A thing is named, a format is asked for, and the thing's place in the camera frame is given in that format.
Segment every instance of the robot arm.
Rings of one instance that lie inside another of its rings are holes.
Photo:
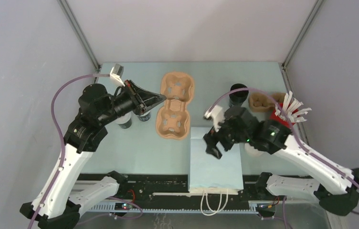
[[[123,67],[115,65],[111,76],[123,73]],[[35,220],[42,229],[72,229],[79,218],[99,201],[114,196],[119,184],[126,178],[118,173],[105,177],[82,192],[70,195],[75,181],[85,163],[107,135],[105,126],[129,112],[142,115],[166,99],[165,96],[146,91],[131,80],[119,84],[115,94],[108,94],[98,83],[87,86],[78,99],[78,115],[64,135],[65,154],[63,166],[59,159],[38,197],[21,206],[20,212],[31,219],[38,207]]]
[[[229,108],[224,115],[221,107],[215,107],[205,114],[211,119],[214,127],[204,136],[207,144],[206,152],[220,159],[221,152],[216,144],[220,142],[225,151],[234,144],[245,143],[251,150],[266,152],[273,156],[288,160],[306,171],[312,179],[289,178],[262,173],[257,188],[268,191],[275,196],[293,196],[307,200],[319,201],[324,209],[337,214],[347,215],[356,207],[359,193],[346,177],[359,183],[359,168],[342,167],[321,155],[308,145],[310,154],[326,160],[339,168],[345,177],[305,152],[298,145],[291,130],[275,120],[258,122],[251,113],[243,107]]]

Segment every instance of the white wall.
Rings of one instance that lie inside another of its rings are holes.
[[[69,0],[98,61],[283,62],[316,0]]]
[[[40,192],[59,154],[50,102],[68,79],[92,65],[56,0],[0,0],[0,229],[23,229],[22,203]],[[56,102],[65,130],[90,81]]]
[[[359,167],[358,0],[325,2],[288,74],[296,96],[313,108],[307,122],[312,146],[341,165]],[[348,220],[359,228],[359,216]]]

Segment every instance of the tabletop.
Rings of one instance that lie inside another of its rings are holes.
[[[115,63],[104,63],[100,73],[109,73]],[[160,92],[162,77],[169,72],[185,72],[195,81],[195,95],[187,110],[191,126],[211,127],[203,120],[205,111],[235,83],[272,92],[286,92],[279,64],[276,62],[143,62],[119,63],[124,66],[122,79],[130,79],[139,87]],[[116,86],[108,78],[99,78],[110,94]],[[229,99],[219,105],[228,107]],[[131,174],[188,174],[190,168],[190,135],[183,140],[164,139],[156,132],[156,114],[160,104],[151,111],[151,118],[141,122],[132,114],[132,126],[122,129],[117,124],[106,126],[108,135],[84,166],[82,173],[107,173],[116,170]],[[248,109],[248,100],[244,102]],[[253,113],[259,120],[269,114]],[[249,156],[243,147],[243,174],[272,172],[279,175],[306,175],[292,163],[269,154]]]

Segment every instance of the light blue paper bag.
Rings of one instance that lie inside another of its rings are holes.
[[[243,172],[240,146],[234,145],[225,152],[220,143],[217,148],[223,153],[219,160],[205,152],[203,136],[210,131],[206,127],[191,127],[189,192],[199,194],[222,193],[237,195],[243,189]]]

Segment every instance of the cardboard egg carton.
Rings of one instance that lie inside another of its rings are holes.
[[[194,97],[193,78],[181,72],[171,72],[161,80],[160,93],[167,97],[157,113],[156,130],[167,139],[184,139],[190,131],[190,114],[187,105]]]
[[[285,93],[277,92],[271,95],[279,104],[284,102]],[[248,98],[248,105],[252,112],[268,112],[275,109],[275,104],[265,94],[255,92]]]

